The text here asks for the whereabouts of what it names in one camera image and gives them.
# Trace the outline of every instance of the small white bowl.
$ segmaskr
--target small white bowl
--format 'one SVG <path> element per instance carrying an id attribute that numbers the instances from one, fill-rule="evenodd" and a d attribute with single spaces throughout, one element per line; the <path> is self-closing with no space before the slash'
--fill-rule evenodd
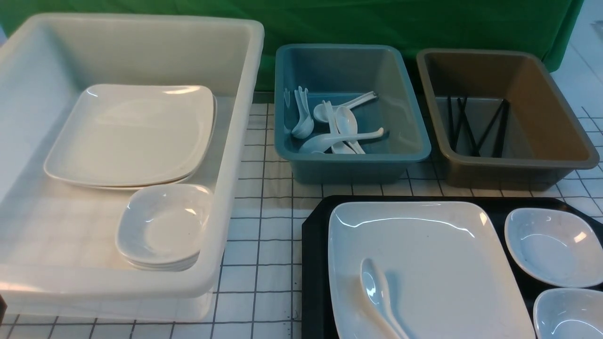
<path id="1" fill-rule="evenodd" d="M 505 222 L 511 256 L 532 277 L 559 287 L 603 282 L 603 249 L 593 229 L 563 211 L 520 208 Z"/>
<path id="2" fill-rule="evenodd" d="M 198 185 L 141 189 L 121 217 L 115 241 L 119 252 L 137 265 L 181 264 L 194 257 L 212 200 L 211 191 Z"/>
<path id="3" fill-rule="evenodd" d="M 126 259 L 130 266 L 136 268 L 137 270 L 143 271 L 184 271 L 191 268 L 197 262 L 197 256 L 192 257 L 191 259 L 186 259 L 184 261 L 178 261 L 173 264 L 141 264 L 139 262 L 131 261 Z"/>
<path id="4" fill-rule="evenodd" d="M 539 339 L 603 339 L 603 292 L 554 288 L 534 303 Z"/>
<path id="5" fill-rule="evenodd" d="M 171 267 L 171 266 L 185 266 L 185 265 L 193 265 L 194 263 L 197 262 L 197 259 L 199 258 L 199 254 L 196 253 L 195 255 L 193 255 L 190 258 L 181 260 L 181 261 L 176 261 L 176 262 L 170 262 L 167 264 L 149 264 L 146 262 L 139 262 L 136 261 L 134 259 L 130 259 L 130 258 L 126 258 L 126 261 L 131 263 L 132 265 L 138 265 L 138 266 L 146 266 L 146 267 L 156 267 L 156 268 L 162 268 L 162 267 Z"/>

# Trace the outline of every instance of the white ceramic spoon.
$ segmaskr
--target white ceramic spoon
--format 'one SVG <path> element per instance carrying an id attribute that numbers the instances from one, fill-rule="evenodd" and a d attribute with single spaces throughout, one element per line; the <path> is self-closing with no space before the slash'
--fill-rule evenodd
<path id="1" fill-rule="evenodd" d="M 306 116 L 310 116 L 310 107 L 308 107 L 308 89 L 297 86 L 297 90 L 300 92 L 301 105 Z"/>
<path id="2" fill-rule="evenodd" d="M 308 104 L 304 106 L 302 95 L 299 90 L 294 91 L 295 102 L 297 103 L 297 110 L 300 114 L 300 119 L 297 125 L 291 130 L 291 135 L 297 139 L 306 139 L 312 131 L 314 131 L 314 120 L 310 116 L 310 112 L 307 111 Z"/>
<path id="3" fill-rule="evenodd" d="M 352 109 L 356 106 L 360 106 L 361 104 L 364 104 L 367 101 L 371 101 L 375 98 L 377 98 L 377 95 L 375 94 L 375 92 L 365 93 L 365 94 L 362 94 L 360 97 L 354 98 L 346 103 L 343 103 L 343 104 L 337 105 L 337 106 L 333 106 L 333 110 L 337 110 L 339 107 L 347 107 L 349 109 Z M 318 121 L 318 122 L 323 122 L 323 123 L 329 122 L 327 120 L 327 112 L 326 112 L 326 107 L 324 104 L 316 105 L 316 107 L 314 107 L 313 115 L 314 115 L 314 119 L 316 119 L 316 121 Z"/>
<path id="4" fill-rule="evenodd" d="M 339 131 L 337 129 L 337 123 L 335 122 L 335 113 L 333 112 L 333 106 L 331 106 L 331 102 L 327 101 L 326 103 L 323 100 L 323 105 L 327 109 L 327 120 L 329 121 L 329 130 L 331 134 L 338 134 Z M 356 154 L 354 150 L 352 150 L 348 145 L 346 145 L 343 141 L 336 142 L 331 146 L 331 151 L 334 154 Z"/>
<path id="5" fill-rule="evenodd" d="M 390 326 L 389 332 L 394 334 L 390 338 L 409 339 L 391 310 L 390 288 L 387 284 L 387 278 L 370 258 L 365 258 L 360 264 L 360 281 L 362 282 L 362 293 L 367 296 L 367 300 L 373 309 Z"/>
<path id="6" fill-rule="evenodd" d="M 341 134 L 356 134 L 358 133 L 358 122 L 356 121 L 356 117 L 352 110 L 347 108 L 346 106 L 340 106 L 335 112 L 335 122 L 337 125 L 337 130 Z M 347 141 L 352 150 L 356 154 L 366 154 L 358 141 Z"/>
<path id="7" fill-rule="evenodd" d="M 371 133 L 358 134 L 321 134 L 308 139 L 300 147 L 299 153 L 316 153 L 328 150 L 333 144 L 348 140 L 377 139 L 383 136 L 383 127 Z"/>

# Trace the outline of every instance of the brown plastic bin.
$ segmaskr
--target brown plastic bin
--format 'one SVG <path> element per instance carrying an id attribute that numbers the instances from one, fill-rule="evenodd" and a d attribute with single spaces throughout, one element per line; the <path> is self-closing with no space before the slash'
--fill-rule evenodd
<path id="1" fill-rule="evenodd" d="M 599 154 L 542 62 L 513 51 L 426 49 L 417 55 L 435 135 L 446 167 L 446 180 L 457 187 L 492 188 L 500 182 L 539 183 L 548 189 L 573 170 L 595 167 Z M 452 99 L 449 113 L 448 96 Z M 460 109 L 457 98 L 467 98 L 466 117 L 481 139 L 502 99 L 510 103 L 501 157 L 494 157 L 494 120 L 475 156 L 469 133 L 455 139 Z"/>
<path id="2" fill-rule="evenodd" d="M 2 323 L 2 319 L 4 319 L 4 312 L 6 312 L 6 303 L 2 299 L 2 296 L 0 296 L 0 324 Z"/>

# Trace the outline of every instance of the white plastic bin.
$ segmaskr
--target white plastic bin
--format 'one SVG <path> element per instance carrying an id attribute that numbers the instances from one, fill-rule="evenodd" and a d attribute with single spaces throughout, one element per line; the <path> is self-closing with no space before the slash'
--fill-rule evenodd
<path id="1" fill-rule="evenodd" d="M 0 294 L 8 312 L 198 320 L 224 251 L 264 39 L 255 21 L 189 16 L 41 14 L 0 48 Z M 211 188 L 207 223 L 183 272 L 138 271 L 115 249 L 132 192 L 79 188 L 43 161 L 93 84 L 203 85 L 217 97 L 214 137 L 188 181 Z"/>

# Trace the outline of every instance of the stacked plates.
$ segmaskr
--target stacked plates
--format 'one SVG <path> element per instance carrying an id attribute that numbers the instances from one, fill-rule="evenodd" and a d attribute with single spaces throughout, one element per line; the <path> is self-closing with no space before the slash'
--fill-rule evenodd
<path id="1" fill-rule="evenodd" d="M 94 85 L 75 104 L 44 170 L 104 189 L 184 181 L 206 154 L 215 109 L 203 86 Z"/>
<path id="2" fill-rule="evenodd" d="M 199 239 L 213 194 L 204 186 L 175 184 L 143 188 L 132 195 L 115 244 L 132 267 L 182 271 L 199 255 Z"/>

